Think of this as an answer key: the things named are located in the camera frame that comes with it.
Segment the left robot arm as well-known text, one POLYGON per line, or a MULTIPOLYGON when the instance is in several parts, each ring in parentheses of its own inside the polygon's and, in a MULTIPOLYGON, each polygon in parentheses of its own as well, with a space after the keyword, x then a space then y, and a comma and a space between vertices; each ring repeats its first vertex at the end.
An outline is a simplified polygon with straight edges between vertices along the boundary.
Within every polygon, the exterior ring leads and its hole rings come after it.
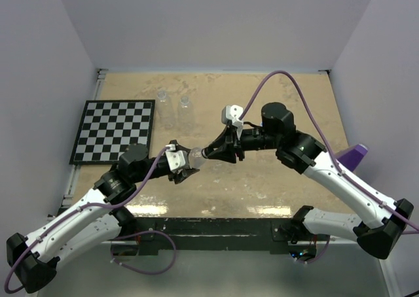
POLYGON ((55 278, 58 268, 74 256, 111 239, 130 239, 136 220, 126 208, 148 180, 167 177, 179 184, 198 172, 200 148, 171 141, 154 158, 145 145, 129 145, 93 187, 75 204, 43 227, 7 239, 7 262, 28 294, 55 278))

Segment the black bottle cap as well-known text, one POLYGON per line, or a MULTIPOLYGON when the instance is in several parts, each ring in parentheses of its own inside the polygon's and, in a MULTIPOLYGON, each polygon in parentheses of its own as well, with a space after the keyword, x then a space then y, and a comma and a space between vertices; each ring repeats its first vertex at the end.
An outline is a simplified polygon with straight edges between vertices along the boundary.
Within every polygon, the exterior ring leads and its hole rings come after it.
POLYGON ((202 149, 202 156, 205 158, 205 159, 208 159, 208 155, 206 154, 206 150, 203 148, 202 149))

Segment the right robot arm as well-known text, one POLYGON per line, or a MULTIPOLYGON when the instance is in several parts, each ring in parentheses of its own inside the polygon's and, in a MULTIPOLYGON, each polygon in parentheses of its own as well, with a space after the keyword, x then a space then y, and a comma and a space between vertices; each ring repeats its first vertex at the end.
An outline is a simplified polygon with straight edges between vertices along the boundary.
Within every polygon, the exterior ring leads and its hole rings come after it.
POLYGON ((223 109, 224 130, 202 154, 210 160, 235 164, 247 151, 275 150, 277 159, 322 185, 343 201, 353 215, 301 207, 288 229, 293 243, 311 235, 337 236, 355 241, 366 253, 382 260, 407 226, 414 206, 406 199, 385 196, 333 159, 316 138, 296 129, 294 116, 282 103, 267 103, 261 109, 261 126, 245 129, 239 119, 243 109, 228 105, 223 109))

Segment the small clear plastic bottle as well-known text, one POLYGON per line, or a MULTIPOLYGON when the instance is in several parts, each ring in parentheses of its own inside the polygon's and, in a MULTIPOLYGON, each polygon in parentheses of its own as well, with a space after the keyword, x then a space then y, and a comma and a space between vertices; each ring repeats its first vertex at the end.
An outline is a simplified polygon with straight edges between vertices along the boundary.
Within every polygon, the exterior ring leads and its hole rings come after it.
POLYGON ((193 169, 200 169, 206 162, 203 154, 203 148, 194 147, 188 154, 189 165, 193 169))

